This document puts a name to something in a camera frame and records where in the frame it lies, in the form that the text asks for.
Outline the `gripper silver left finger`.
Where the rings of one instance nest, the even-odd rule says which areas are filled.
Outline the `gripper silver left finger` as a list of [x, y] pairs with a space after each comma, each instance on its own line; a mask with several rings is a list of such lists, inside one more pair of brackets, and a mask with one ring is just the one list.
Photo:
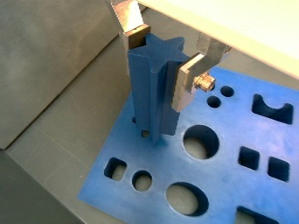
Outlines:
[[111, 0], [111, 7], [123, 29], [122, 37], [127, 50], [146, 45], [151, 26], [144, 23], [136, 0]]

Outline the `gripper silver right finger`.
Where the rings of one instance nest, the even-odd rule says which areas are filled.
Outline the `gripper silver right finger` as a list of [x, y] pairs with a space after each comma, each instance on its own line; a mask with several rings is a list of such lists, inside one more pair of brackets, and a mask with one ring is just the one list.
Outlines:
[[215, 86], [215, 78], [210, 70], [221, 63], [230, 47], [207, 34], [198, 39], [199, 52], [189, 58], [178, 70], [173, 95], [173, 109], [181, 112], [193, 102], [195, 92], [201, 89], [210, 92]]

